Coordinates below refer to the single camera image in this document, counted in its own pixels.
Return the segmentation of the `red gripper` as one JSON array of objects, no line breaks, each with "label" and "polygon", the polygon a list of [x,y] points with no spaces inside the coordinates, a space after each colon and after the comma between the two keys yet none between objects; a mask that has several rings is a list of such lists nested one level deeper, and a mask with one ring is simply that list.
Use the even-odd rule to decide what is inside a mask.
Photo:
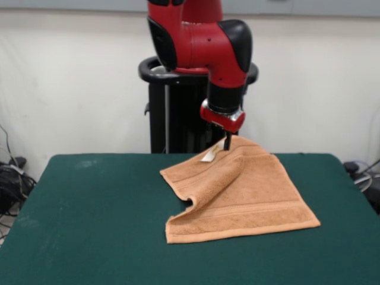
[{"label": "red gripper", "polygon": [[207,141],[214,141],[214,126],[213,124],[221,127],[226,131],[226,139],[224,141],[224,151],[229,151],[232,140],[232,133],[237,133],[246,117],[246,113],[239,107],[235,113],[222,114],[217,113],[210,109],[208,100],[205,99],[200,107],[200,116],[203,120],[209,122],[207,124]]}]

